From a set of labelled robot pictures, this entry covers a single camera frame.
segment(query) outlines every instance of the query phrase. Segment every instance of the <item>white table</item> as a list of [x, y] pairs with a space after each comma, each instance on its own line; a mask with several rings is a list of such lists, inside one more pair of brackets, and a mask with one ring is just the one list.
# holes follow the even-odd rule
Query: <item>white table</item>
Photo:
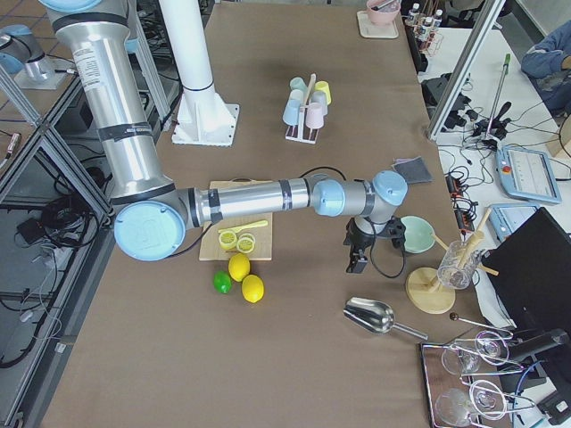
[[[421, 73], [418, 76], [418, 79], [422, 81], [427, 78], [436, 78], [444, 73], [452, 72], [456, 65], [456, 61], [459, 58], [459, 53], [468, 40], [469, 33], [469, 29], [441, 29], [440, 34], [443, 38], [440, 47], [434, 56], [429, 57], [429, 67], [425, 73]], [[516, 56], [499, 30], [493, 30], [487, 36], [484, 46], [476, 57], [475, 63], [472, 65], [472, 69], [470, 70], [470, 83], [465, 85], [462, 90], [464, 95], [472, 99], [470, 106], [473, 110], [478, 112], [481, 111], [481, 114], [484, 116], [490, 116], [493, 99], [500, 83], [502, 65], [506, 54], [511, 55], [511, 62], [509, 64], [509, 74], [505, 78], [497, 109], [499, 109], [506, 101], [511, 101], [511, 108], [503, 118], [509, 117], [515, 120], [523, 114], [523, 117], [516, 122], [520, 126], [532, 127], [546, 119], [549, 119], [549, 112], [541, 103], [541, 98], [535, 91], [527, 76], [521, 71]], [[535, 107], [525, 113], [525, 111], [532, 106]], [[537, 128], [542, 131], [521, 129], [514, 134], [508, 134], [502, 142], [504, 144], [520, 144], [523, 146], [534, 144], [531, 145], [529, 149], [544, 151], [549, 154], [544, 144], [536, 144], [556, 137], [549, 132], [557, 132], [558, 127], [552, 119], [549, 119]], [[478, 152], [468, 150], [462, 151], [465, 157], [460, 154], [459, 148], [462, 144], [463, 136], [471, 135], [471, 129], [471, 124], [468, 121], [468, 124], [465, 126], [466, 134], [462, 133], [462, 128], [456, 127], [454, 129], [455, 132], [441, 133], [438, 136], [437, 143], [441, 148], [440, 158], [444, 173], [448, 172], [452, 167], [463, 165], [469, 169], [471, 177], [482, 176], [480, 167], [482, 156]], [[511, 124], [508, 125], [508, 131], [514, 131], [516, 129], [516, 126]], [[472, 165], [468, 164], [467, 159], [472, 161]], [[558, 159], [558, 161], [563, 161], [567, 165], [571, 166], [571, 160]], [[492, 203], [518, 202], [518, 200], [507, 196], [501, 188], [495, 167], [495, 156], [493, 154], [485, 160], [484, 165], [492, 174], [494, 182], [468, 189], [470, 199], [472, 201], [478, 201], [479, 203], [476, 208], [478, 218], [483, 216], [485, 209]], [[556, 177], [570, 177], [569, 169], [556, 162], [552, 162], [551, 166], [553, 167]], [[563, 203], [558, 205], [544, 204], [544, 206], [558, 221], [558, 223], [566, 231], [570, 232], [571, 216], [569, 215], [569, 209], [571, 207], [571, 182], [558, 182], [558, 185]], [[485, 239], [481, 242], [480, 248], [496, 248], [499, 243], [496, 240], [495, 233], [489, 223], [485, 225], [484, 232]], [[492, 285], [486, 275], [480, 275], [480, 277], [480, 283], [476, 287], [480, 309], [484, 316], [490, 321], [501, 324], [501, 319], [503, 317], [501, 316], [500, 311], [496, 308], [497, 304]], [[532, 399], [540, 400], [549, 395], [553, 390], [553, 385], [548, 381], [544, 385], [526, 390], [525, 395]], [[522, 425], [517, 420], [516, 427], [531, 426], [540, 419], [541, 414], [539, 410], [533, 409], [521, 412], [521, 416], [525, 421], [525, 425]], [[544, 422], [540, 426], [549, 426], [549, 424]], [[571, 420], [566, 421], [561, 426], [571, 427]]]

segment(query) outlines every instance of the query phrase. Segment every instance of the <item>wooden cutting board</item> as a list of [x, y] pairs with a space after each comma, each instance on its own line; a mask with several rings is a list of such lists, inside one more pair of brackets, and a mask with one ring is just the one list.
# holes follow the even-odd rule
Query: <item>wooden cutting board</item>
[[[259, 183], [266, 183], [263, 181], [211, 181], [210, 189], [224, 189], [229, 187], [236, 187], [239, 185], [255, 185]], [[211, 230], [206, 234], [201, 241], [200, 254], [198, 259], [200, 261], [208, 260], [228, 260], [237, 250], [225, 251], [220, 248], [218, 242], [219, 229], [225, 229], [227, 227], [241, 226], [254, 221], [266, 219], [268, 225], [265, 227], [256, 227], [254, 229], [245, 229], [238, 233], [238, 238], [241, 234], [252, 234], [256, 239], [256, 245], [254, 250], [247, 254], [250, 260], [271, 260], [271, 244], [272, 244], [272, 213], [267, 214], [256, 214], [252, 216], [242, 216], [235, 218], [225, 218], [216, 225], [214, 225]], [[203, 225], [206, 229], [210, 222]]]

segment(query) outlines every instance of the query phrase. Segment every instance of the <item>pink bowl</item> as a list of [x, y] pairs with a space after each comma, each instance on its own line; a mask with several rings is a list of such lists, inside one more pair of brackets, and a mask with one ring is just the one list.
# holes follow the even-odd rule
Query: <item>pink bowl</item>
[[374, 11], [371, 7], [383, 3], [383, 0], [367, 0], [367, 16], [375, 25], [388, 25], [394, 21], [394, 18], [401, 12], [401, 2], [396, 0], [381, 11]]

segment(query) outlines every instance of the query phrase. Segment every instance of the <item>blue framed tablet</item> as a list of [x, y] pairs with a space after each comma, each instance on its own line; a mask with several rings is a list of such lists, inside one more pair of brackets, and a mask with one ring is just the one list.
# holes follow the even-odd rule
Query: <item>blue framed tablet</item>
[[508, 145], [496, 152], [496, 162], [501, 185], [509, 196], [561, 203], [547, 153]]
[[503, 243], [521, 225], [523, 225], [539, 209], [540, 205], [533, 202], [494, 203], [490, 205], [492, 212], [488, 220], [498, 240]]

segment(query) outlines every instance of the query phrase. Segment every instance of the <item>brown tabletop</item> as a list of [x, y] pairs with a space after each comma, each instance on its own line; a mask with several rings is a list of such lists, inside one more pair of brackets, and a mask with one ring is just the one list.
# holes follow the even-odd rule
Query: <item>brown tabletop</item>
[[[412, 185], [399, 216], [419, 215], [449, 242], [458, 230], [401, 25], [394, 40], [359, 36], [357, 9], [271, 4], [216, 5], [207, 42], [217, 91], [239, 103], [231, 148], [158, 143], [179, 188], [235, 177], [298, 177], [318, 165], [371, 179], [393, 158], [422, 156], [434, 176]], [[316, 145], [286, 141], [281, 114], [294, 76], [329, 82], [333, 103]], [[343, 316], [351, 296], [383, 300], [397, 320], [446, 341], [465, 326], [420, 312], [406, 272], [436, 267], [434, 247], [407, 260], [397, 279], [372, 266], [345, 274], [348, 218], [313, 210], [274, 215], [273, 260], [252, 263], [266, 294], [252, 305], [239, 284], [211, 284], [224, 262], [198, 252], [155, 263], [115, 249], [43, 427], [347, 427], [427, 424], [416, 340], [375, 336]], [[188, 233], [185, 244], [197, 231]], [[377, 264], [395, 273], [400, 255], [378, 242]], [[454, 307], [479, 314], [472, 291]]]

